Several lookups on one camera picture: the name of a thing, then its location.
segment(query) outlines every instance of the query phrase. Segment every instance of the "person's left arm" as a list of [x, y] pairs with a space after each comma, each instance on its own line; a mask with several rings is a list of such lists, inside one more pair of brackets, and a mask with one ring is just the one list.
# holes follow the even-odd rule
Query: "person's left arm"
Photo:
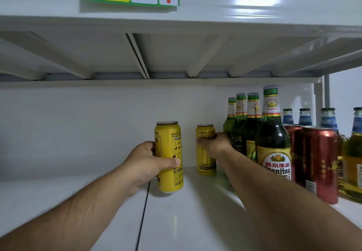
[[1, 237], [0, 250], [90, 250], [128, 196], [160, 170], [180, 165], [179, 159], [154, 157], [153, 146], [139, 144], [113, 171]]

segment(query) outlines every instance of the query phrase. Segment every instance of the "hand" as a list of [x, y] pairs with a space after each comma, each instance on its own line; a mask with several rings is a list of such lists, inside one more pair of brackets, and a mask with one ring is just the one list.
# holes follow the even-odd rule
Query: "hand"
[[233, 150], [228, 136], [222, 132], [217, 133], [216, 138], [213, 140], [199, 138], [197, 143], [206, 148], [208, 155], [215, 158], [221, 168], [223, 168], [224, 152], [228, 149]]
[[181, 164], [176, 158], [164, 158], [153, 156], [152, 150], [155, 148], [153, 141], [146, 141], [137, 145], [128, 155], [124, 163], [120, 166], [130, 173], [134, 180], [130, 196], [135, 194], [140, 185], [149, 182], [161, 170], [173, 169]]

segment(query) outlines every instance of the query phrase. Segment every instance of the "beer can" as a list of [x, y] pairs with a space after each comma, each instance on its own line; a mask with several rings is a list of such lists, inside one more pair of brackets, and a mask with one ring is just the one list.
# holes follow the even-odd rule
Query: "beer can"
[[283, 124], [290, 136], [290, 156], [292, 159], [292, 181], [301, 186], [305, 186], [303, 160], [302, 160], [302, 141], [301, 141], [301, 125]]
[[[197, 124], [196, 139], [214, 139], [216, 136], [213, 124]], [[203, 176], [216, 176], [216, 160], [210, 157], [206, 149], [196, 143], [197, 172]]]
[[303, 126], [305, 188], [328, 204], [338, 203], [337, 134], [332, 128]]
[[181, 152], [181, 129], [177, 121], [157, 122], [155, 128], [155, 153], [158, 157], [174, 157], [180, 159], [181, 164], [168, 170], [162, 170], [157, 175], [157, 184], [160, 191], [172, 193], [183, 187], [183, 168]]

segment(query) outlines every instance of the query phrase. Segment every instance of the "blue neck label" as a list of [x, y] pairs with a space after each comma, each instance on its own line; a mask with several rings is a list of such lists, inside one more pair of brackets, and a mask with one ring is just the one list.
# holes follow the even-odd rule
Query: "blue neck label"
[[321, 126], [331, 127], [333, 130], [338, 130], [335, 116], [322, 116]]
[[302, 126], [311, 126], [312, 125], [312, 118], [309, 115], [301, 115], [299, 117], [299, 125]]
[[354, 117], [352, 132], [362, 134], [362, 117]]
[[292, 115], [283, 115], [283, 124], [294, 124]]

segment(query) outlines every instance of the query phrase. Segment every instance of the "yanjing beer bottle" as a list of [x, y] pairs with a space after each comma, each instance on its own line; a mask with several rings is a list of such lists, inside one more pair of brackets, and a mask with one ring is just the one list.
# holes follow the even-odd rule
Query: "yanjing beer bottle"
[[294, 124], [293, 109], [283, 109], [283, 124]]
[[261, 122], [259, 93], [248, 93], [247, 121], [242, 127], [242, 146], [246, 147], [246, 156], [256, 162], [255, 136]]
[[312, 126], [311, 109], [301, 108], [299, 109], [299, 125]]
[[290, 137], [282, 124], [276, 86], [264, 87], [263, 117], [256, 134], [258, 164], [292, 180]]
[[236, 121], [231, 129], [231, 143], [235, 150], [246, 155], [246, 147], [242, 145], [242, 127], [247, 121], [245, 93], [236, 94]]
[[338, 189], [343, 191], [343, 157], [342, 157], [342, 146], [344, 141], [346, 140], [342, 135], [339, 134], [337, 120], [336, 120], [336, 112], [335, 108], [322, 108], [322, 119], [321, 126], [331, 127], [336, 132], [337, 138], [337, 158], [338, 158]]
[[227, 134], [229, 139], [231, 140], [231, 129], [236, 121], [235, 119], [235, 104], [236, 104], [236, 98], [235, 97], [229, 97], [229, 105], [227, 109], [227, 118], [223, 125], [223, 131]]
[[348, 196], [362, 202], [362, 107], [354, 110], [351, 138], [344, 142], [344, 189]]

